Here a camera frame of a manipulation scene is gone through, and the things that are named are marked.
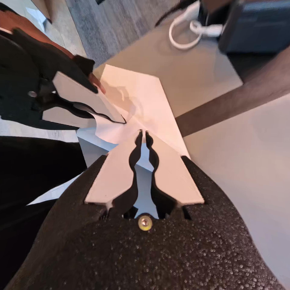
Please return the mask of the person's black clothing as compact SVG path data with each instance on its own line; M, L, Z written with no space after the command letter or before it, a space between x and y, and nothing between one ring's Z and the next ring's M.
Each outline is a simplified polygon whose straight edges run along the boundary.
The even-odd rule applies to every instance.
M28 204L86 169L78 142L1 136L0 289L24 262L56 199Z

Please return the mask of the white desk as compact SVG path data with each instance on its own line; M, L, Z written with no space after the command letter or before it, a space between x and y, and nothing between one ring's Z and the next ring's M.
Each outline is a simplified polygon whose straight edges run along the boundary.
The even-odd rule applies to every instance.
M105 64L157 76L192 160L229 196L266 264L289 289L289 45L274 56L222 55L213 40L187 52L167 20Z

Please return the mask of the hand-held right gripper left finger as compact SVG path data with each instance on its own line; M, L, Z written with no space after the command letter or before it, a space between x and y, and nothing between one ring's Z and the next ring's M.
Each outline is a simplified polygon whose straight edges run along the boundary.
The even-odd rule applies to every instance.
M107 209L131 209L138 197L135 165L141 156L142 130L138 130L105 157L85 203Z

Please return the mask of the white paper sheet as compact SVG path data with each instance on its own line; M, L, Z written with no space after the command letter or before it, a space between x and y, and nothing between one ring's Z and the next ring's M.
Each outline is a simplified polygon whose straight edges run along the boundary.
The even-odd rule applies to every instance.
M97 137L118 144L142 129L190 158L159 78L106 64L101 82L106 98L125 118L126 124L95 115Z

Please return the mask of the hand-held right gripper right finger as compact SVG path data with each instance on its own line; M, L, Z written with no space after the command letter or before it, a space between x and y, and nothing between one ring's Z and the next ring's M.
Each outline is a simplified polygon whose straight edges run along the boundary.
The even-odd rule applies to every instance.
M182 159L186 156L181 156L150 131L146 131L146 146L153 167L151 199L159 219L170 215L175 208L205 203Z

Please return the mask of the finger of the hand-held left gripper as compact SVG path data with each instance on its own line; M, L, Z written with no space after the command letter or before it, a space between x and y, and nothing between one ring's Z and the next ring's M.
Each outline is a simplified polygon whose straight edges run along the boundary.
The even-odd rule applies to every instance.
M60 98L72 104L80 104L111 122L126 124L125 118L102 92L94 93L60 71L56 72L53 85Z
M78 127L81 129L96 128L96 121L94 118L81 118L61 107L53 107L43 111L42 119L44 121Z

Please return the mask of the person's left hand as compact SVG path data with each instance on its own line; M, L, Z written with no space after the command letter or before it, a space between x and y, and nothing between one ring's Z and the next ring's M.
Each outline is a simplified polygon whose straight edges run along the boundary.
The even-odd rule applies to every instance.
M53 87L57 71L93 92L96 87L106 93L93 65L50 40L27 18L1 7L1 99L28 98L29 91Z

